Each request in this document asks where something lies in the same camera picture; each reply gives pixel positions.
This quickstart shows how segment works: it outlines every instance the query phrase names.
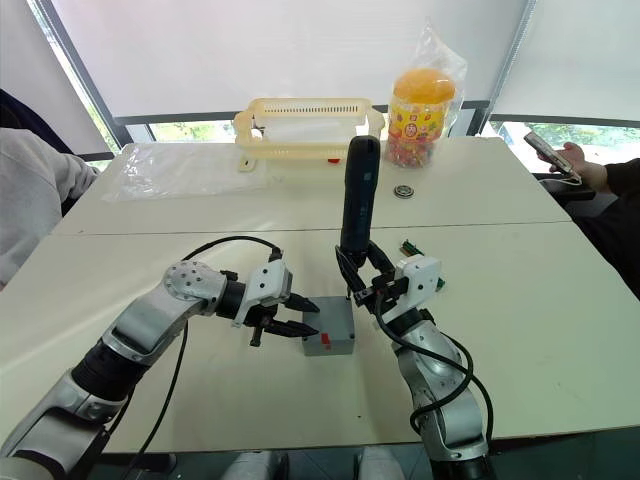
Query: plastic bag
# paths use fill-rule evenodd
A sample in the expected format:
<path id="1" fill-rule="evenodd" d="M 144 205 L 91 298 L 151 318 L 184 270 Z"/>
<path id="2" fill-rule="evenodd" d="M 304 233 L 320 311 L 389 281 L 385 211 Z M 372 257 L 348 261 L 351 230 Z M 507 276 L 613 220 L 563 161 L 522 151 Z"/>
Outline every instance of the plastic bag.
<path id="1" fill-rule="evenodd" d="M 410 68 L 394 84 L 385 159 L 414 168 L 429 161 L 437 140 L 460 111 L 466 74 L 467 62 L 444 44 L 427 20 Z"/>
<path id="2" fill-rule="evenodd" d="M 240 171 L 242 151 L 234 144 L 132 144 L 124 166 L 102 197 L 109 202 L 216 195 L 267 184 L 264 162 Z"/>

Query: gray floor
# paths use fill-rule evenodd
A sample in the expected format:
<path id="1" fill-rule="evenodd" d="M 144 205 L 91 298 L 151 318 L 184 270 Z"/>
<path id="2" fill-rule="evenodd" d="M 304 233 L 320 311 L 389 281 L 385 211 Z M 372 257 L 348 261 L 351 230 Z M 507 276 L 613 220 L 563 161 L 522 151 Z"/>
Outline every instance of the gray floor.
<path id="1" fill-rule="evenodd" d="M 419 444 L 389 449 L 407 480 L 431 480 Z M 360 448 L 289 450 L 291 480 L 351 480 Z M 136 480 L 215 480 L 237 453 L 194 453 L 177 456 L 170 473 L 138 472 Z M 585 434 L 493 456 L 499 480 L 640 480 L 640 428 Z M 90 480 L 119 478 L 120 468 L 98 466 Z"/>

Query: yellow plastic basket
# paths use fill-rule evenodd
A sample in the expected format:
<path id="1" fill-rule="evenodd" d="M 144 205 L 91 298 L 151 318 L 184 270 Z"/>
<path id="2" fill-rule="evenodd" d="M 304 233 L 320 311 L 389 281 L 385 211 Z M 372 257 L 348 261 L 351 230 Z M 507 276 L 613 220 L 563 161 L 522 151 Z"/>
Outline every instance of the yellow plastic basket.
<path id="1" fill-rule="evenodd" d="M 269 124 L 295 120 L 338 120 L 354 127 L 366 125 L 369 135 L 380 138 L 384 117 L 366 98 L 258 98 L 249 108 L 233 120 L 236 145 L 255 159 L 330 159 L 347 157 L 349 142 L 271 142 L 268 139 Z M 252 130 L 260 129 L 261 137 Z"/>

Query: person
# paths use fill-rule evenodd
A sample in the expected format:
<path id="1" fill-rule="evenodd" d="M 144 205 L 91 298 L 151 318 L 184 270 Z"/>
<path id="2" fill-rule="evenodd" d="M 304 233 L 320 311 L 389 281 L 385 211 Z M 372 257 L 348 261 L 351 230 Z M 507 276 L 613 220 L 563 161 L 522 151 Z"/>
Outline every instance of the person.
<path id="1" fill-rule="evenodd" d="M 640 158 L 603 166 L 587 162 L 582 148 L 571 142 L 558 153 L 583 183 L 618 196 L 600 215 L 573 220 L 640 300 Z"/>
<path id="2" fill-rule="evenodd" d="M 29 130 L 0 128 L 0 290 L 98 173 Z"/>

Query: plastic jar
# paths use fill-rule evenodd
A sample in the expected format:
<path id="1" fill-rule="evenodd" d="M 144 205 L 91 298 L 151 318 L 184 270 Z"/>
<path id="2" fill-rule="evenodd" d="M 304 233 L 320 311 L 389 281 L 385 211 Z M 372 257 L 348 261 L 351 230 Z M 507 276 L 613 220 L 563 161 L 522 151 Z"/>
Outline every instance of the plastic jar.
<path id="1" fill-rule="evenodd" d="M 433 68 L 416 68 L 398 78 L 389 102 L 384 158 L 401 167 L 426 165 L 444 130 L 455 92 L 453 80 Z"/>

